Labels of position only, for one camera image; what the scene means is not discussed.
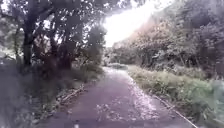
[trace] bush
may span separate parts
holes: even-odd
[[[218,124],[215,120],[220,120],[220,116],[215,112],[218,104],[214,102],[212,82],[166,71],[147,71],[136,66],[129,66],[128,72],[146,92],[172,102],[176,109],[194,122],[206,120],[206,123]]]
[[[110,63],[110,64],[107,64],[107,67],[111,67],[111,68],[114,68],[114,69],[127,69],[127,66],[124,65],[124,64],[119,64],[119,63]]]

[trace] undergrowth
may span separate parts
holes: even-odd
[[[52,79],[43,79],[35,74],[23,76],[21,83],[30,99],[35,123],[52,115],[69,95],[87,82],[97,80],[103,70],[96,65],[86,64],[72,70],[63,70]]]
[[[178,76],[167,71],[148,71],[136,66],[128,66],[128,72],[143,90],[171,102],[195,123],[205,123],[209,127],[224,126],[220,118],[224,111],[216,111],[220,104],[214,97],[211,81]]]

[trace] wet pavement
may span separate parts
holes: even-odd
[[[125,71],[105,76],[38,128],[193,128],[159,100],[143,93]]]

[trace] forest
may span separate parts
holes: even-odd
[[[0,0],[0,115],[9,116],[10,128],[53,115],[102,79],[103,67],[124,69],[146,94],[172,103],[196,125],[224,127],[224,1],[175,0],[106,47],[105,18],[131,9],[131,1]],[[2,107],[8,95],[19,100],[6,98]]]

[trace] sky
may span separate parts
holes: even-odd
[[[137,8],[137,4],[132,1],[132,9],[107,17],[104,23],[107,30],[106,47],[112,47],[114,43],[131,36],[153,13],[165,9],[173,2],[174,0],[148,0]]]

